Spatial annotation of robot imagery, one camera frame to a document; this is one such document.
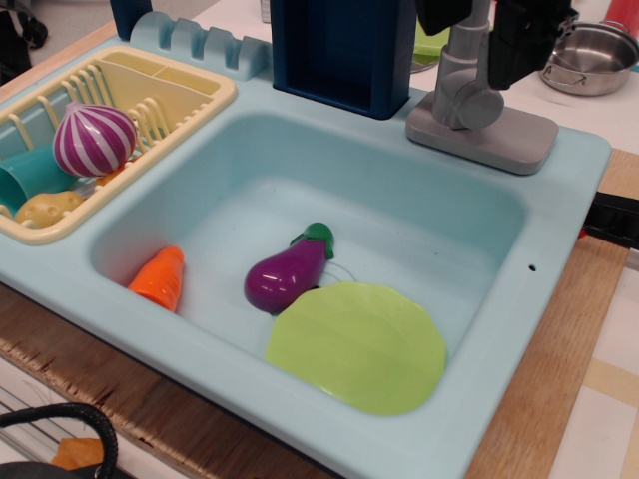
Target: pot handle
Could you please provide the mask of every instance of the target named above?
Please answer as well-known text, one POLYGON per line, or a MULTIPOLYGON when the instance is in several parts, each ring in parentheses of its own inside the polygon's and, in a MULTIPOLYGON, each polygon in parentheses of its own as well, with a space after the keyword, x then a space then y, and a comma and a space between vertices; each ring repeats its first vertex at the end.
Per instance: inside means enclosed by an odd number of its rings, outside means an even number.
POLYGON ((617 30, 621 30, 622 32, 626 32, 628 34, 630 34, 630 27, 626 27, 623 23, 621 22, 616 22, 614 20, 604 20, 603 22, 604 25, 610 25, 611 27, 616 28, 617 30))
POLYGON ((553 85, 558 85, 560 87, 576 87, 580 83, 582 85, 586 84, 587 77, 585 75, 580 75, 581 78, 579 78, 578 80, 572 83, 564 83, 564 82, 558 82, 556 80, 551 79, 549 77, 551 72, 552 72, 552 65, 548 65, 546 69, 543 71, 543 73, 541 74, 541 76, 544 78, 545 81, 547 81, 548 83, 552 83, 553 85))

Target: wooden surface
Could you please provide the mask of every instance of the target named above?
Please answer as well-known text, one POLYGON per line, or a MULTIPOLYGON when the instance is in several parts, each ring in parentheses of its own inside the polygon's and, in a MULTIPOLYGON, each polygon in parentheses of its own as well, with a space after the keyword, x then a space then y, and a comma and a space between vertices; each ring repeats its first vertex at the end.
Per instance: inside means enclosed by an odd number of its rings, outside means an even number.
MULTIPOLYGON (((115 32, 110 24, 0 89, 0 100, 115 32)), ((600 191, 639 197, 639 157, 615 151, 600 191)), ((627 250, 581 239, 467 472, 546 478, 627 250)), ((0 283, 0 355, 191 477, 327 478, 287 449, 0 283)))

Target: orange carrot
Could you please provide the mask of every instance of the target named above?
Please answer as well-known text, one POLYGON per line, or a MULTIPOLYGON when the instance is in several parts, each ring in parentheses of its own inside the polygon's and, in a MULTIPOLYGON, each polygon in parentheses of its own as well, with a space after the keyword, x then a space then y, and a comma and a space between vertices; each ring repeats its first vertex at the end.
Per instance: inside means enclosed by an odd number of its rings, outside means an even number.
POLYGON ((184 254, 177 246, 161 249, 129 284, 136 294, 175 312, 182 292, 184 254))

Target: green object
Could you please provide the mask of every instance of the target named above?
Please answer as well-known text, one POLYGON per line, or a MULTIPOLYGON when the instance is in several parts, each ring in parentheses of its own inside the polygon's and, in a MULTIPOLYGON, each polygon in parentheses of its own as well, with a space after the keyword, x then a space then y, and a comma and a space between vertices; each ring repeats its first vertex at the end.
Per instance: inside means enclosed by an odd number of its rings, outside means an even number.
POLYGON ((363 412, 391 415, 430 397, 445 344, 426 311, 394 289, 340 282, 278 316, 266 360, 363 412))
POLYGON ((326 259, 333 259, 334 253, 332 252, 332 246, 335 244, 335 238, 332 235, 332 231, 324 223, 313 223, 308 225, 307 228, 298 235, 290 245, 295 244, 299 240, 304 238, 306 241, 323 241, 325 244, 326 259))
POLYGON ((441 49, 448 43, 448 36, 450 29, 446 28, 444 31, 437 35, 427 36, 419 22, 415 30, 415 48, 416 55, 425 55, 429 57, 439 57, 441 55, 441 49))

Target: toy sink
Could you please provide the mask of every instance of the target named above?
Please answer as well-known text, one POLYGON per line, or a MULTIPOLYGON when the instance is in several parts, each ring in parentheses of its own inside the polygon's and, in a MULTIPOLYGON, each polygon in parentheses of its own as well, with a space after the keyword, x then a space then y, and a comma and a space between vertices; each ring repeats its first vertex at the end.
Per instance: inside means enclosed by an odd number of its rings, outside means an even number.
MULTIPOLYGON (((229 49, 242 57, 251 42, 229 49)), ((111 47, 129 48, 112 39, 97 52, 111 47)), ((206 55, 180 52, 206 66, 206 55)), ((543 168, 513 176, 410 142, 405 118, 423 92, 373 120, 275 90, 260 58, 264 68, 246 78, 242 62, 211 67, 234 79, 237 98, 72 231, 39 245, 0 235, 0 279, 339 474, 460 477, 565 266, 610 147, 560 129, 543 168), (335 237, 320 285, 390 286, 441 333, 446 368, 418 408, 366 414, 264 360, 274 319, 245 300, 245 275, 313 222, 335 237), (168 244, 186 258, 175 314, 125 288, 168 244)))

